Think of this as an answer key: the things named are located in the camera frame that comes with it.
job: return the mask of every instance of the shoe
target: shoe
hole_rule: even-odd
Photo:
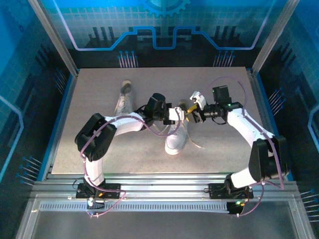
[[[123,116],[132,113],[134,111],[133,104],[132,83],[130,80],[125,80],[122,83],[120,97],[114,110],[115,116]]]
[[[186,111],[188,109],[187,100],[181,100],[178,103],[178,106],[181,107],[183,111]],[[168,133],[173,132],[176,129],[176,127],[177,127],[177,122],[176,124],[173,124],[170,127]],[[176,155],[180,153],[186,144],[186,140],[187,140],[187,121],[182,120],[180,122],[180,126],[178,130],[174,134],[166,138],[166,141],[165,141],[166,153],[170,155]]]

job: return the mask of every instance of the glass panel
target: glass panel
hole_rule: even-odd
[[[38,175],[69,72],[26,0],[1,2],[0,32],[0,237],[11,239]],[[19,111],[22,127],[11,108]]]
[[[285,2],[43,0],[79,68],[251,67]]]
[[[278,131],[288,141],[291,172],[301,192],[319,189],[318,12],[318,1],[300,1],[260,72]],[[312,225],[318,232],[318,224]]]

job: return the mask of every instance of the yellow object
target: yellow object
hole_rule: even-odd
[[[193,105],[192,107],[190,107],[190,108],[187,110],[186,115],[192,113],[195,109],[197,109],[197,104],[196,104],[196,105]]]

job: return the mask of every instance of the black bracket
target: black bracket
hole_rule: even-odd
[[[92,206],[87,205],[86,209],[90,212],[90,215],[93,215],[96,212],[103,212],[105,211],[105,203],[101,202],[101,203],[97,203],[97,202],[93,202]]]
[[[99,185],[99,187],[107,190],[120,190],[121,185],[119,183],[104,183]],[[88,199],[90,197],[94,197],[95,199],[119,199],[120,193],[119,192],[102,192],[96,191],[95,195],[93,195],[92,191],[89,187],[87,187],[84,183],[78,184],[78,188],[76,191],[75,198],[77,199]]]
[[[254,198],[253,190],[248,186],[242,191],[229,193],[224,183],[210,183],[208,188],[204,189],[205,193],[209,193],[210,199],[249,199]]]

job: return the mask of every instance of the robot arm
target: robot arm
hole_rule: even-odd
[[[164,124],[174,124],[178,118],[184,120],[185,112],[180,107],[172,108],[171,103],[167,104],[165,97],[158,93],[152,95],[144,109],[140,108],[125,117],[104,117],[99,113],[92,115],[75,137],[75,143],[79,151],[82,150],[84,145],[102,125],[106,122],[110,123],[84,149],[83,154],[86,157],[85,167],[87,171],[84,180],[85,186],[95,196],[100,194],[94,186],[103,187],[105,184],[102,172],[102,157],[108,151],[113,137],[131,131],[143,130],[146,128],[145,124],[152,126],[154,121],[163,121]]]
[[[261,127],[246,110],[242,110],[242,105],[238,102],[233,103],[229,97],[226,86],[213,88],[215,104],[208,105],[205,98],[199,92],[194,92],[191,100],[195,105],[187,112],[187,120],[190,122],[204,122],[206,118],[217,117],[224,119],[224,123],[233,126],[248,142],[251,150],[248,167],[229,174],[225,180],[225,187],[229,194],[244,190],[247,186],[262,182],[267,179],[279,177],[274,152],[264,133],[275,145],[282,175],[288,174],[288,147],[286,139],[282,136],[275,136]]]

